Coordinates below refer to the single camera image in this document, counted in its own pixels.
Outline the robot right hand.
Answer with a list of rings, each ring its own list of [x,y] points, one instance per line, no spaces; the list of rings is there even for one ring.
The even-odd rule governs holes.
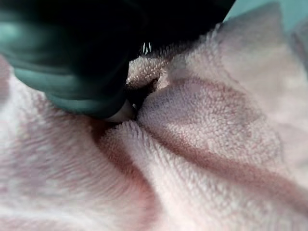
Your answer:
[[[192,40],[232,0],[3,0],[0,52],[16,77],[69,112],[111,122],[135,116],[128,64],[145,43]]]

